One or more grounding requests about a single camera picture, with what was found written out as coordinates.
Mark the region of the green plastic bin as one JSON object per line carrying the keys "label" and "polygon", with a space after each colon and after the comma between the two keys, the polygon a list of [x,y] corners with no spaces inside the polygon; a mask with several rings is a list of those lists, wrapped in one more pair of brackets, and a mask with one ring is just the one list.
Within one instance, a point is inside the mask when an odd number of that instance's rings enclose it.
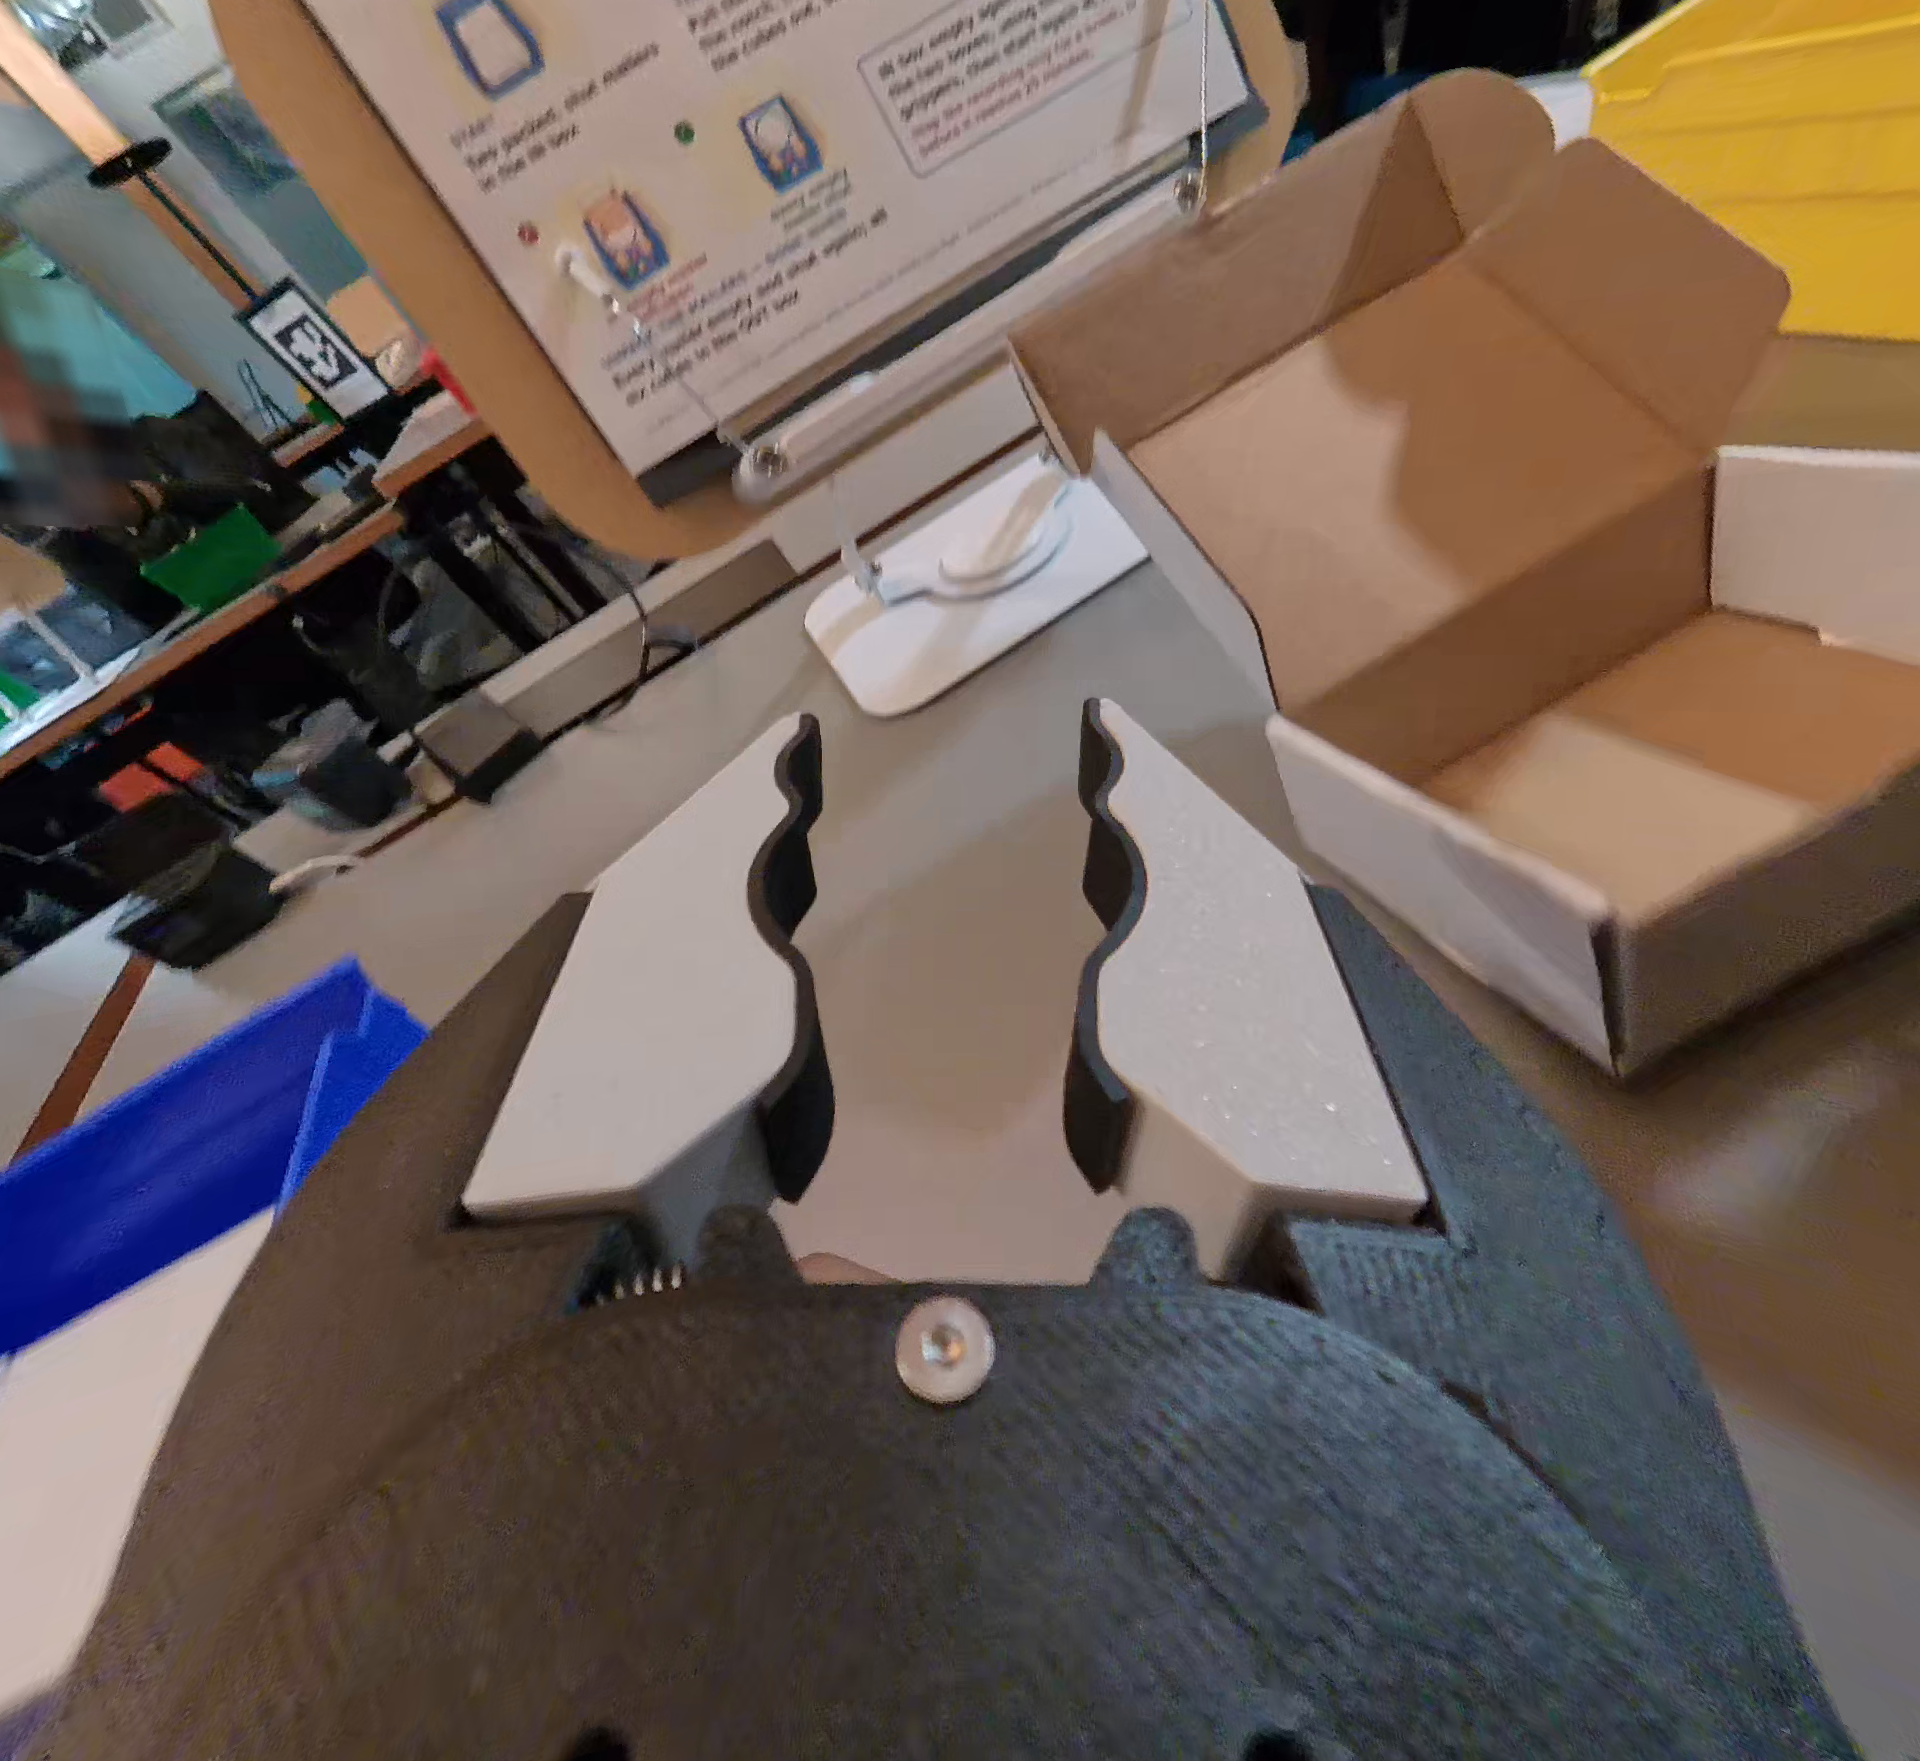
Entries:
{"label": "green plastic bin", "polygon": [[183,611],[208,616],[272,578],[285,552],[246,505],[196,529],[165,552],[138,565],[156,592]]}

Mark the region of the grey desk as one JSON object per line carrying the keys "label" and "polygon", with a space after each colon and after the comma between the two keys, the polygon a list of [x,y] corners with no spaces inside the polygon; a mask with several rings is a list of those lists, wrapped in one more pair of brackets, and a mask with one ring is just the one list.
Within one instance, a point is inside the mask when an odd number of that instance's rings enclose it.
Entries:
{"label": "grey desk", "polygon": [[[797,943],[836,1114],[786,1245],[891,1278],[1081,1280],[1118,1210],[1074,1171],[1084,701],[1112,697],[1305,860],[1259,701],[1153,567],[904,718],[845,701],[806,583],[565,733],[491,805],[452,805],[197,977],[139,986],[83,1109],[355,957],[436,1024],[776,718],[824,737],[819,897]],[[1627,1086],[1376,906],[1431,992],[1561,1132],[1685,1324],[1835,1709],[1916,1757],[1916,928],[1890,933]]]}

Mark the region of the white document stand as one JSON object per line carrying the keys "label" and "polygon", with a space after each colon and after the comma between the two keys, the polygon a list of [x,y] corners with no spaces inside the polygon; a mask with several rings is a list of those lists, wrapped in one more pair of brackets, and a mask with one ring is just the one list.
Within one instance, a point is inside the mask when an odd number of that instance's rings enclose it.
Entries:
{"label": "white document stand", "polygon": [[731,534],[819,532],[839,578],[804,630],[855,706],[894,718],[1113,587],[1139,538],[1060,452],[1033,452],[1009,337],[1106,267],[1221,205],[1277,163],[1295,84],[1270,0],[1220,0],[1266,119],[1137,179],[1112,207],[1006,260],[745,425],[719,422],[647,482],[590,429],[302,0],[211,0],[234,68],[312,188],[444,357],[541,500],[636,556]]}

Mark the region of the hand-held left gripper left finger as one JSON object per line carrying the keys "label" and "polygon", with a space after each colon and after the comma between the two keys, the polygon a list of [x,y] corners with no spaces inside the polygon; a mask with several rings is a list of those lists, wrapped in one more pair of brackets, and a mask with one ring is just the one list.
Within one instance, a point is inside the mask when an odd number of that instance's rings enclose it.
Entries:
{"label": "hand-held left gripper left finger", "polygon": [[723,1205],[804,1197],[836,1112],[797,948],[821,746],[815,717],[781,717],[596,877],[467,1219],[700,1230]]}

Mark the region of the blue plastic bin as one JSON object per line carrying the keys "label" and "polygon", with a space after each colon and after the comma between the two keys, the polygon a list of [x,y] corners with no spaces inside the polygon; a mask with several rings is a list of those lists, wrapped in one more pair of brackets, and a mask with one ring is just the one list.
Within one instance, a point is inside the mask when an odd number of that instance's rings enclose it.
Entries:
{"label": "blue plastic bin", "polygon": [[345,960],[11,1163],[2,1354],[282,1212],[425,1037]]}

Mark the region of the wooden top work table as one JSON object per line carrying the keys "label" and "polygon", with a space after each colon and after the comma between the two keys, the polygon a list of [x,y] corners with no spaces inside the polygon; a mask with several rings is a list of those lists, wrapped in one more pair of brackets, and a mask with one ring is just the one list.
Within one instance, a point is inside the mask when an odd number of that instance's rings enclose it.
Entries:
{"label": "wooden top work table", "polygon": [[72,686],[42,698],[2,733],[2,775],[34,765],[103,717],[156,688],[187,663],[240,634],[268,615],[290,606],[349,560],[385,540],[405,538],[421,549],[427,536],[444,534],[425,506],[425,491],[470,452],[496,440],[475,415],[455,418],[439,404],[419,409],[402,431],[395,450],[373,473],[375,500],[337,525],[295,560],[247,587],[208,615],[183,615],[156,638],[111,658],[102,668],[83,668]]}

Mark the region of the printed instruction sheet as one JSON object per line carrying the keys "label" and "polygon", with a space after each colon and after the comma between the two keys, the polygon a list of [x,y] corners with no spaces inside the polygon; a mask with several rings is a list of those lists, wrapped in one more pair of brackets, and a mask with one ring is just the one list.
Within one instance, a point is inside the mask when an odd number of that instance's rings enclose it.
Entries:
{"label": "printed instruction sheet", "polygon": [[640,482],[1268,113],[1221,0],[300,0]]}

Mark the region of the white cardboard mailer box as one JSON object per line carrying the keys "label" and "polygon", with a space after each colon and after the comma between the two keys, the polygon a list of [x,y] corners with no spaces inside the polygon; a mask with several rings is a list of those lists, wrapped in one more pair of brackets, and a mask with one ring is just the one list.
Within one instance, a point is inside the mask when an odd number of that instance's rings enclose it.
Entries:
{"label": "white cardboard mailer box", "polygon": [[1740,447],[1787,279],[1485,70],[1012,335],[1295,835],[1631,1078],[1916,921],[1916,456]]}

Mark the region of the marker sign on stand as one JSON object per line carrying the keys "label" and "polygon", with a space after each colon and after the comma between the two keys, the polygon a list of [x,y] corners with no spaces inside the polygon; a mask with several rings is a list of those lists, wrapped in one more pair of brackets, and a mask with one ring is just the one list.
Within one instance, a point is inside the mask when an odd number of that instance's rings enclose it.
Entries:
{"label": "marker sign on stand", "polygon": [[345,422],[394,390],[317,296],[285,276],[235,308],[234,318],[316,403]]}

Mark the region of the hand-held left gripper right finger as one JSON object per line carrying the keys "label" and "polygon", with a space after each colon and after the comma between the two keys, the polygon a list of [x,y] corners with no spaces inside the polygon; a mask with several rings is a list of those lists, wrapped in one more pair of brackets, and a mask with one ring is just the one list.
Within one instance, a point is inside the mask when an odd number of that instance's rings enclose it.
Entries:
{"label": "hand-held left gripper right finger", "polygon": [[1419,1223],[1428,1179],[1309,884],[1116,701],[1078,735],[1100,934],[1063,1138],[1087,1189],[1179,1217],[1211,1282],[1276,1217]]}

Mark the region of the yellow plastic bin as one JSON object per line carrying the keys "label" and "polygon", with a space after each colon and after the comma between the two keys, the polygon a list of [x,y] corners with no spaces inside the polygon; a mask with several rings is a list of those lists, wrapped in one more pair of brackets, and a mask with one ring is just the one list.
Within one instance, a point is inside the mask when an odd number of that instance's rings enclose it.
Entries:
{"label": "yellow plastic bin", "polygon": [[1589,130],[1774,260],[1794,335],[1917,339],[1917,0],[1679,0],[1582,70]]}

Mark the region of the black round floor stand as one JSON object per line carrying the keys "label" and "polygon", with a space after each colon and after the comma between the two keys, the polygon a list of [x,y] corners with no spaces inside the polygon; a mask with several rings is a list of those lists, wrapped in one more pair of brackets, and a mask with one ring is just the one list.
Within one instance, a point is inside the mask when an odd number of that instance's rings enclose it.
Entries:
{"label": "black round floor stand", "polygon": [[128,142],[108,159],[87,171],[87,182],[98,191],[126,193],[144,196],[145,205],[157,211],[185,238],[190,251],[209,267],[211,276],[238,294],[240,307],[249,307],[260,290],[249,274],[227,256],[227,251],[211,236],[196,213],[168,188],[162,171],[173,144],[162,137]]}

